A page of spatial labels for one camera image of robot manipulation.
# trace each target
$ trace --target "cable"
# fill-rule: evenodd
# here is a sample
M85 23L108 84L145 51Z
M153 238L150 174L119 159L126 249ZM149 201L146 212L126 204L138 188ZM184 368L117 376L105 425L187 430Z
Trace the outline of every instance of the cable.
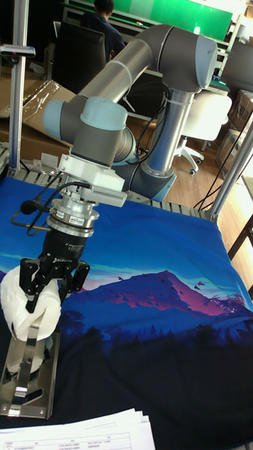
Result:
M39 192L39 193L32 199L32 201L36 200L37 198L40 198L41 195L46 191L46 189L48 189L48 188L51 186L51 184L53 184L54 181L55 181L58 177L60 177L61 174L62 174L62 172L58 172L58 173L52 178L52 180L50 180L50 181L45 185L45 187L42 189L42 191Z
M230 151L228 152L228 154L227 154L225 160L223 161L223 163L222 163L222 165L221 165L221 167L220 167L220 169L219 169L219 171L218 171L218 174L216 175L216 177L215 177L215 179L214 179L214 181L213 181L211 187L209 188L209 190L208 190L206 196L205 196L203 199L201 199L201 201L198 202L195 206L193 206L193 208L196 208L196 206L199 205L199 204L201 203L200 207L198 208L198 211L202 210L202 206L204 205L205 200L206 200L209 196L211 196L213 193L216 192L216 191L214 191L213 193L210 193L210 191L212 190L214 184L216 183L217 179L219 178L219 175L220 175L220 173L221 173L221 171L222 171L224 165L226 164L226 162L227 162L228 158L230 157L231 153L233 152L234 147L236 146L237 142L239 141L240 136L241 136L242 133L243 133L243 131L239 134L239 136L236 138L235 142L234 142L233 145L231 146L231 149L230 149Z
M140 136L139 136L139 138L138 138L138 140L137 140L137 143L136 143L136 150L138 150L138 149L140 148L140 145L141 145L141 139L143 138L144 133L147 131L148 127L150 126L150 123L151 123L155 118L157 118L157 116L158 116L158 115L162 112L162 110L165 108L166 110L165 110L165 114L164 114L162 120L160 121L159 124L156 124L155 128L152 130L152 133L151 133L151 135L149 136L149 139L148 139L148 142L149 142L150 137L152 136L152 134L154 133L154 131L156 130L156 128L158 128L158 127L161 125L161 123L163 123L162 128L161 128L160 133L159 133L159 136L157 137L157 140L156 140L156 142L155 142L155 145L153 146L153 148L151 149L151 151L149 151L148 154L147 154L141 161L127 162L127 164L129 164L129 165L138 165L138 164L140 164L141 162L144 162L144 161L150 156L150 154L154 151L156 145L157 145L158 142L159 142L159 139L160 139L160 137L161 137L161 134L162 134L162 132L163 132L163 130L164 130L164 126L165 126L165 123L166 123L166 120L165 120L165 119L166 119L166 117L167 117L168 110L169 110L169 104L168 104L168 102L167 102L167 99L168 99L168 97L169 97L169 89L168 89L166 86L164 86L164 87L165 87L165 91L166 91L166 98L165 98L163 104L160 106L160 108L159 108L159 110L157 111L157 113L155 114L155 116L153 116L153 117L147 122L147 124L144 126L144 128L142 129L141 134L140 134Z
M31 172L30 169L28 169L27 165L22 160L20 160L20 164L25 168L25 170L27 170L28 173Z
M221 183L221 185L220 185L217 189L215 189L215 191L213 191L213 192L211 192L209 195L207 195L207 198L210 197L211 195L215 194L215 193L221 188L221 186L222 186L222 183ZM194 206L194 208L196 208L196 206L198 206L201 202L202 202L202 200L200 200L198 203L196 203L196 205Z
M52 201L52 199L56 196L56 194L58 194L62 189L67 188L68 186L78 186L81 188L87 188L87 189L91 189L91 185L89 183L84 182L79 182L79 181L73 181L70 183L66 183L63 184L62 186L58 187L48 198L48 200L46 201L44 208L46 208L49 203ZM41 214L42 214L43 210L39 211L38 214L36 215L36 217L34 218L34 220L32 221L32 223L30 224L28 230L27 230L27 235L28 236L32 236L30 234L30 231L32 230L33 226L36 224L37 220L40 218Z

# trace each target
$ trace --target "black chair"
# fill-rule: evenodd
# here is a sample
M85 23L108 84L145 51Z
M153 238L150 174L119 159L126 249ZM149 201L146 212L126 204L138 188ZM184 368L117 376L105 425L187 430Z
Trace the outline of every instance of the black chair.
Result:
M78 94L105 64L103 33L62 22L53 58L55 82Z

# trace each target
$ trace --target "cardboard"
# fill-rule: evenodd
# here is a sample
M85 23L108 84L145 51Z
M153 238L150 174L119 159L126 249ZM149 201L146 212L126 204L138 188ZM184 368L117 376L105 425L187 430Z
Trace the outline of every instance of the cardboard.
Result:
M9 141L9 120L0 120L0 142ZM68 154L69 148L65 145L54 141L53 139L44 136L35 129L30 128L27 125L22 126L21 135L21 149L20 156L23 160L33 161L40 160L41 154L47 153L49 155L58 156Z
M42 116L46 104L52 98L70 100L74 94L54 82L25 80L23 97L23 123L21 136L21 159L41 159L42 153L60 156L69 153L70 145L53 139L43 129ZM0 142L9 142L9 115L11 102L11 79L0 77Z
M229 129L227 135L225 135L223 142L219 147L215 157L217 166L220 169L225 159L227 158L228 154L231 152L221 171L223 178L225 178L226 174L232 167L235 157L240 151L240 147L242 145L245 135L246 133L241 134L240 131L235 129Z
M65 101L70 101L75 97L75 94L71 91L60 86L58 83L55 83L53 80L44 82L39 89L36 90L33 96L24 104L23 112L22 112L22 122L29 127L40 131L42 134L54 139L58 142L59 139L51 136L46 133L43 127L43 114L46 105L50 100L60 99Z
M253 122L253 92L244 90L238 92L228 118L239 131L247 132Z
M41 86L41 82L26 79L23 104ZM9 117L11 103L11 78L0 77L0 117Z

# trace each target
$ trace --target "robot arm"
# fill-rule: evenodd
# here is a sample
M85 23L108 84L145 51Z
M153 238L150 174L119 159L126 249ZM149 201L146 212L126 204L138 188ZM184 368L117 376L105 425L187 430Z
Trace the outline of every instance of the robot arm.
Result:
M30 314L51 280L61 282L61 301L81 289L89 266L79 258L99 215L94 206L105 203L121 207L127 198L123 190L130 187L150 198L164 196L190 104L195 93L209 84L215 60L216 44L211 39L168 25L151 27L69 103L48 104L45 129L73 143L73 147L70 155L60 160L59 170L65 174L58 190L62 198L52 200L42 252L36 260L21 261L20 287ZM147 67L163 74L172 95L167 99L169 113L164 109L157 118L162 125L154 133L148 158L140 163L133 154L131 132L125 126L127 112L117 102ZM129 154L135 163L129 164Z
M164 87L169 88L171 95L165 98L165 106L157 117L160 125L153 134L145 162L140 164L136 159L134 138L127 128L122 130L111 153L113 169L124 179L124 191L161 201L175 178L171 163L193 97L209 85L216 55L216 43L211 39L168 25L151 27L133 39L69 103L51 101L44 113L44 127L48 133L74 144L73 155L89 160L95 145L91 141L87 152L90 134L86 134L88 130L84 130L82 121L87 99L97 96L116 103L147 67L161 72ZM105 153L101 148L93 160L107 164Z

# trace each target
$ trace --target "paper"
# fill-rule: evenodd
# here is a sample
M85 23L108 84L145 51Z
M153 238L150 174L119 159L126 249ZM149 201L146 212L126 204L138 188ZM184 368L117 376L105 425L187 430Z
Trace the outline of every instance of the paper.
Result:
M155 450L150 422L130 409L67 425L1 430L0 450Z

